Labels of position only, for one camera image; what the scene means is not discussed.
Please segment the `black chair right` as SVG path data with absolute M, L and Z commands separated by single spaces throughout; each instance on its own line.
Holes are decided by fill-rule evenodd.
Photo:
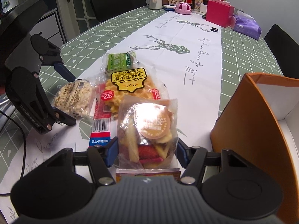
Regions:
M 266 44 L 275 56 L 284 76 L 299 79 L 298 43 L 274 24 L 265 36 Z

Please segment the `orange white cardboard box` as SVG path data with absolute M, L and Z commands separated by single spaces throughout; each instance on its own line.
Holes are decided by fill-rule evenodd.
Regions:
M 231 149 L 277 181 L 278 217 L 298 222 L 298 79 L 244 74 L 210 139 L 214 151 Z

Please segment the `white drawer cabinet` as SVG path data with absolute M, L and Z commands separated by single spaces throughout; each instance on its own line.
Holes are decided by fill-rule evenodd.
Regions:
M 63 46 L 67 42 L 58 9 L 53 9 L 45 13 L 29 34 L 39 34 L 58 47 Z

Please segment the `yellow label waffle pack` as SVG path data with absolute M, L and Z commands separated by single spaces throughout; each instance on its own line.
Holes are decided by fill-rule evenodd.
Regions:
M 94 118 L 117 116 L 125 96 L 148 100 L 168 99 L 168 90 L 152 65 L 136 63 L 99 74 Z

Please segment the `green grid tablecloth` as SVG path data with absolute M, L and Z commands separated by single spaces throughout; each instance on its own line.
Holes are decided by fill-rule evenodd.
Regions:
M 210 131 L 249 72 L 281 74 L 264 39 L 217 27 L 196 13 L 179 15 L 139 8 L 91 28 L 61 48 L 66 67 L 77 77 L 100 72 L 102 55 L 135 50 L 155 67 L 169 97 L 178 100 L 178 136 L 189 146 L 211 149 Z M 39 135 L 17 111 L 1 120 L 1 193 L 10 192 L 21 172 L 29 172 L 62 148 L 84 151 L 92 122 L 55 125 Z

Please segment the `green snack packet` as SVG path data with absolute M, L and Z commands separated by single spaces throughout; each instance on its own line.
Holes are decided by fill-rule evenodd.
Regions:
M 101 72 L 114 72 L 130 69 L 138 62 L 135 50 L 126 53 L 105 53 L 102 58 Z

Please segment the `purple tissue pack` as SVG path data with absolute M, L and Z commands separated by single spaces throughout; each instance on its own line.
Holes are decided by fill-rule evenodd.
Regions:
M 255 40 L 259 40 L 261 35 L 261 28 L 254 18 L 241 10 L 234 11 L 231 29 Z

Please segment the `pink round container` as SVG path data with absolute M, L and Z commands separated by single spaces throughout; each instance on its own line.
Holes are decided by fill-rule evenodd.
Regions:
M 176 6 L 175 6 L 175 12 L 178 14 L 182 15 L 190 15 L 192 11 L 191 5 L 180 1 Z

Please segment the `red long snack packet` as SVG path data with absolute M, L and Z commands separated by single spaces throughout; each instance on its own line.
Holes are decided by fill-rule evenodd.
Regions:
M 95 103 L 95 111 L 93 116 L 93 123 L 91 127 L 89 147 L 96 145 L 105 146 L 110 140 L 110 120 L 111 113 L 105 110 L 105 103 L 100 95 L 105 89 L 105 83 L 101 83 L 97 88 L 97 97 Z

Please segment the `black chair far left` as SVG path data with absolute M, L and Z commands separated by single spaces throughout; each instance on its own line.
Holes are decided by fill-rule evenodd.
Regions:
M 100 23 L 147 5 L 146 0 L 90 0 L 90 3 Z

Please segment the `red tissue box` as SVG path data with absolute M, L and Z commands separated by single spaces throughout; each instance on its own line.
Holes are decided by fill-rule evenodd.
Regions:
M 206 21 L 221 27 L 229 27 L 235 8 L 218 1 L 209 0 L 207 4 Z

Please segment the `dried fruit clear bag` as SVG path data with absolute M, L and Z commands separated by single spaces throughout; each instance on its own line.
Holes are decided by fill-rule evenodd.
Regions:
M 178 143 L 177 99 L 125 96 L 118 113 L 119 167 L 165 169 Z

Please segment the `black chair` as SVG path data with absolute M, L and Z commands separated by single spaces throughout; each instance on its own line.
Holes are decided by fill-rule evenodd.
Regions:
M 90 0 L 90 3 L 100 23 L 147 5 L 146 0 Z
M 299 79 L 298 43 L 274 24 L 265 36 L 266 44 L 275 56 L 284 76 Z

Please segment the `white nut bar packet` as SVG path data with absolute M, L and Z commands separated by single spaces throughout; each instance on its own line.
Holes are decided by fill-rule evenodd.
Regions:
M 75 118 L 89 118 L 95 100 L 95 84 L 87 79 L 67 83 L 57 91 L 52 105 Z

